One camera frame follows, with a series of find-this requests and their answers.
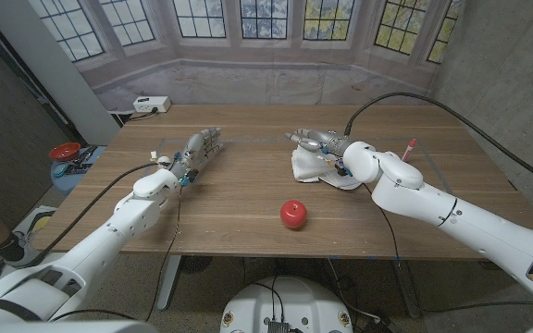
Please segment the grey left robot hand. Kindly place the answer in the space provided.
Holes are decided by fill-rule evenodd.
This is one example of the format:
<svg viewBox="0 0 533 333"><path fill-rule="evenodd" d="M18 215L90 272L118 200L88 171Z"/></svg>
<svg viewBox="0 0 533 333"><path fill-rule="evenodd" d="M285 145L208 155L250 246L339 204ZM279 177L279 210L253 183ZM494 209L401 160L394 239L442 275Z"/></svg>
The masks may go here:
<svg viewBox="0 0 533 333"><path fill-rule="evenodd" d="M220 135L221 128L203 129L193 134L169 170L181 182L195 182L200 171L223 148Z"/></svg>

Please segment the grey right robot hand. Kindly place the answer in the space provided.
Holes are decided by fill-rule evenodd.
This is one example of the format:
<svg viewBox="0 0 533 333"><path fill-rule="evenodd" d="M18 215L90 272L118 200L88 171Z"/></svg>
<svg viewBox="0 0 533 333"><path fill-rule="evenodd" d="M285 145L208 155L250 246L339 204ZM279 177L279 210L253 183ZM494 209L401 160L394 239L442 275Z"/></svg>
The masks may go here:
<svg viewBox="0 0 533 333"><path fill-rule="evenodd" d="M343 156L345 150L353 143L351 139L335 131L317 129L297 129L284 136L311 153L333 154Z"/></svg>

